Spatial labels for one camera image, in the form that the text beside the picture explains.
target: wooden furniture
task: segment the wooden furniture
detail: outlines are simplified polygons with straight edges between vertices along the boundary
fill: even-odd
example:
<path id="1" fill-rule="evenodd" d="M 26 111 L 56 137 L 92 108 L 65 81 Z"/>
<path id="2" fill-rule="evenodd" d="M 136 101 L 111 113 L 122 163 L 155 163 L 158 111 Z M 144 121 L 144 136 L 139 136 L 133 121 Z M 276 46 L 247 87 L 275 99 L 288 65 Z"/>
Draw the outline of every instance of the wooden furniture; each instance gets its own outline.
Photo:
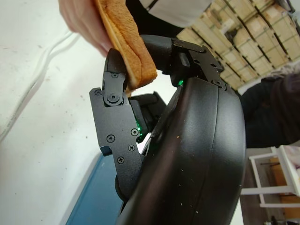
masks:
<path id="1" fill-rule="evenodd" d="M 280 194 L 280 193 L 293 193 L 300 196 L 300 178 L 297 174 L 295 166 L 288 159 L 284 146 L 280 146 L 278 149 L 271 147 L 272 153 L 262 154 L 249 157 L 254 172 L 254 177 L 257 187 L 255 188 L 243 188 L 241 195 L 259 195 L 260 206 L 265 208 L 298 208 L 300 203 L 266 203 L 263 197 L 264 194 Z M 271 158 L 278 157 L 280 165 L 282 167 L 286 185 L 276 187 L 262 187 L 255 160 L 259 158 Z"/>

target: curved black housing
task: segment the curved black housing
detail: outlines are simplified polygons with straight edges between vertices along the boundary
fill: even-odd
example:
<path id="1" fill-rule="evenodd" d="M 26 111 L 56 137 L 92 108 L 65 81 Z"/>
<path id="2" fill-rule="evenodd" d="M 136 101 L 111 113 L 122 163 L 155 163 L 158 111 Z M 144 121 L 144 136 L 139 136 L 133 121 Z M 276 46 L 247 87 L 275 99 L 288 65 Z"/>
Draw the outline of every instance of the curved black housing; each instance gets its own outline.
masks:
<path id="1" fill-rule="evenodd" d="M 159 135 L 153 131 L 118 225 L 227 225 L 232 219 L 245 166 L 240 101 L 196 77 L 179 92 L 177 106 L 157 124 Z"/>

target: screw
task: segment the screw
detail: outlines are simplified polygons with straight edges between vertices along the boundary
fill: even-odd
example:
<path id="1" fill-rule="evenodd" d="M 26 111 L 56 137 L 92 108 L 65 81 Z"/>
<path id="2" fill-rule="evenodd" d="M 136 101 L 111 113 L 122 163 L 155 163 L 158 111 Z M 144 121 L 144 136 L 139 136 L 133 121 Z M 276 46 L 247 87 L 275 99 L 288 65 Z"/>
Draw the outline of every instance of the screw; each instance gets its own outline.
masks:
<path id="1" fill-rule="evenodd" d="M 137 131 L 137 129 L 132 129 L 132 130 L 131 130 L 131 135 L 132 135 L 132 136 L 137 136 L 138 133 L 139 133 L 139 132 Z"/>
<path id="2" fill-rule="evenodd" d="M 101 95 L 102 91 L 100 89 L 95 90 L 95 95 Z"/>
<path id="3" fill-rule="evenodd" d="M 132 144 L 129 145 L 129 146 L 128 146 L 128 150 L 129 150 L 129 151 L 134 151 L 134 150 L 135 150 L 135 146 L 132 145 Z"/>
<path id="4" fill-rule="evenodd" d="M 119 164 L 122 164 L 125 161 L 125 159 L 123 157 L 119 157 L 117 161 Z"/>
<path id="5" fill-rule="evenodd" d="M 114 93 L 110 94 L 107 98 L 107 100 L 111 103 L 116 103 L 119 99 L 120 97 Z"/>
<path id="6" fill-rule="evenodd" d="M 107 138 L 106 138 L 106 140 L 107 140 L 108 143 L 113 143 L 113 142 L 114 142 L 114 139 L 115 139 L 115 138 L 114 138 L 113 135 L 108 135 Z"/>

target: slice of bread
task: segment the slice of bread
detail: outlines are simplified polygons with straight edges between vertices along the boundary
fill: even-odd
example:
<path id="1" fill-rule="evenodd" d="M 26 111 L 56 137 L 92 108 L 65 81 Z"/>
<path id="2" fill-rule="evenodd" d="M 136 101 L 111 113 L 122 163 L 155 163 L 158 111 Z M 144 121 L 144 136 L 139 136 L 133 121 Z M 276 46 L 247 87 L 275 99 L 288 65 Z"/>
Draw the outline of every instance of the slice of bread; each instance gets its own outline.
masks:
<path id="1" fill-rule="evenodd" d="M 155 64 L 139 36 L 137 25 L 124 0 L 95 0 L 103 24 L 114 46 L 122 55 L 129 83 L 134 90 L 151 83 L 156 77 Z"/>

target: white table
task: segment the white table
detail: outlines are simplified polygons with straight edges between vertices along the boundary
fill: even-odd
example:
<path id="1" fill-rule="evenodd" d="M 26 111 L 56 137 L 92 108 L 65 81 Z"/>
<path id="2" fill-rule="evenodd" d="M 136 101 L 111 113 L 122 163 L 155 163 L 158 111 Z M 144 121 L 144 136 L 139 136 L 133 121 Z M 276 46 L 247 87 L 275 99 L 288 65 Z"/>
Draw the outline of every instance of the white table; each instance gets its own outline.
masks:
<path id="1" fill-rule="evenodd" d="M 300 178 L 297 174 L 295 166 L 288 159 L 284 146 L 280 146 L 278 149 L 272 147 L 272 153 L 261 154 L 256 156 L 250 156 L 249 160 L 254 172 L 254 177 L 257 187 L 255 188 L 243 188 L 242 195 L 259 195 L 260 206 L 265 208 L 298 208 L 300 203 L 266 203 L 263 197 L 264 194 L 280 194 L 280 193 L 293 193 L 300 196 Z M 262 187 L 259 179 L 258 170 L 256 167 L 255 160 L 259 158 L 271 158 L 278 157 L 282 171 L 285 176 L 286 186 L 275 186 L 275 187 Z"/>
<path id="2" fill-rule="evenodd" d="M 66 26 L 57 0 L 2 0 L 0 127 L 30 83 L 45 47 Z M 83 39 L 51 62 L 44 83 L 0 143 L 0 224 L 65 224 L 99 156 L 89 91 L 104 58 Z M 174 92 L 160 75 L 135 94 Z M 232 225 L 241 225 L 238 204 Z"/>

